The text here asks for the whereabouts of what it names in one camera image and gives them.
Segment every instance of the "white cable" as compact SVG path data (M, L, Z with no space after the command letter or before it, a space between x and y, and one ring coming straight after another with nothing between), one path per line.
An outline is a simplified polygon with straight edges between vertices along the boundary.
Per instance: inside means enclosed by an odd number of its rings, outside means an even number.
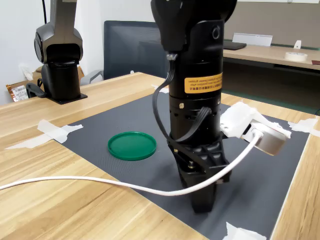
M254 131L253 132L254 138L253 138L252 142L249 143L249 145L242 151L242 153L240 153L240 155L235 160L233 160L233 162L231 162L228 166L226 166L224 169L222 169L220 172L218 172L214 176L210 177L209 179L207 179L197 185L194 185L194 186L182 189L182 190L160 191L160 190L155 190L155 189L151 189L151 188L144 187L144 186L137 186L137 185L133 185L130 183L114 181L114 180L109 180L109 179L104 179L104 178L90 177L90 176L44 176L44 177L37 177L37 178L31 178L31 179L26 179L26 180L21 180L21 181L15 181L15 182L9 183L7 185L0 186L0 190L8 189L8 188L11 188L11 187L14 187L17 185L21 185L21 184L34 183L34 182L40 182L40 181L46 181L46 180L89 180L89 181L101 182L101 183L106 183L106 184L114 184L114 185L129 187L132 189L137 189L137 190L145 191L148 193L162 195L162 196L168 196L168 197L185 195L185 194L189 194L189 193L195 192L197 190L200 190L200 189L203 189L203 188L209 186L210 184L216 182L217 180L222 178L224 175L226 175L228 172L230 172L235 166L237 166L238 163L240 163L244 159L244 157L254 148L254 146L256 145L258 140L260 138L262 138L262 136L263 136L263 133L260 132L259 130L254 129L253 131Z

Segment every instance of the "white wall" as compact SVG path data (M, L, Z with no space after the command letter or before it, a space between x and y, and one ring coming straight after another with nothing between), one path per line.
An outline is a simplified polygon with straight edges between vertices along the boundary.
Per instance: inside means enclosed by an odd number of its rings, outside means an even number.
M41 66L35 49L36 29L44 24L41 0L1 1L0 7L0 105L12 102L6 84L24 81L19 69L26 63L31 69Z
M80 66L84 75L104 69L103 30L101 28L99 0L78 0L75 14L75 28L83 43L83 57Z
M101 20L154 22L151 0L99 0Z
M50 20L50 0L45 0L47 21ZM103 69L103 44L99 0L78 0L75 27L83 39L84 74ZM12 102L7 84L25 79L20 63L35 70L42 64L36 57L36 29L44 24L41 0L6 0L0 7L0 105Z

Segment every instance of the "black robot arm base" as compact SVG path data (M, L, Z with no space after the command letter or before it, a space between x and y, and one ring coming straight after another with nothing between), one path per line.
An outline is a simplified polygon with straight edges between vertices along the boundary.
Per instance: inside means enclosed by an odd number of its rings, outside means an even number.
M192 148L187 145L182 145L188 151L200 157L202 164L207 165L206 170L192 161L192 159L187 157L184 153L175 149L170 143L168 143L168 146L174 155L179 176L184 188L189 188L202 183L220 172L229 164L224 155L222 134L221 137L212 144L200 145ZM229 182L230 175L231 171L217 182L190 193L191 205L195 213L211 212L216 198L217 184Z
M44 92L40 86L27 84L29 98L48 98L63 105L88 96L80 93L80 83L76 61L51 62L45 64L41 70Z

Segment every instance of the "yellow warning label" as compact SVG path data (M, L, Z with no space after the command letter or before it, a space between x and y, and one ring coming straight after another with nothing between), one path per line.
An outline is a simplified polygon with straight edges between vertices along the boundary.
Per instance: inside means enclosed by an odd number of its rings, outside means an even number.
M187 77L184 79L186 94L209 93L222 88L222 73L214 76Z

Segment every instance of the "roll of tape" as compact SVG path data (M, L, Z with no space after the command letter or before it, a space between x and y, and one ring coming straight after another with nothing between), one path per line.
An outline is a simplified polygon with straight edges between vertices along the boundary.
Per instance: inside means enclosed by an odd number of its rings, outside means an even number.
M284 58L294 62L303 62L307 60L308 54L300 52L286 52Z

